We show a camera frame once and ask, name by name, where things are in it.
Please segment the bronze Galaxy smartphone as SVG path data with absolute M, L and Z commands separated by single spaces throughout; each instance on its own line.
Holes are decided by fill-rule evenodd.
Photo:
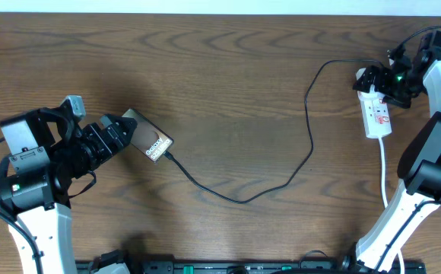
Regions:
M 132 134 L 130 144 L 150 161 L 157 163 L 173 145 L 174 140 L 171 137 L 137 110 L 130 108 L 122 116 L 136 121 L 137 126 Z

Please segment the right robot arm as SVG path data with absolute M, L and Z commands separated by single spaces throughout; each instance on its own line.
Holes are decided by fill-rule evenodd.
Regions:
M 341 268 L 349 272 L 388 273 L 398 252 L 418 226 L 441 206 L 441 26 L 419 30 L 422 38 L 410 59 L 400 43 L 388 52 L 389 66 L 356 73 L 353 89 L 363 110 L 366 135 L 381 140 L 389 132 L 388 104 L 408 109 L 426 94 L 430 119 L 398 163 L 398 186 L 371 230 L 354 245 Z

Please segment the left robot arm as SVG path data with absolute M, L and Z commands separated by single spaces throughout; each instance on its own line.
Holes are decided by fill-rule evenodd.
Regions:
M 81 111 L 39 108 L 1 123 L 11 151 L 0 164 L 0 211 L 11 219 L 25 273 L 76 273 L 68 190 L 129 145 L 137 123 L 106 114 L 79 126 Z

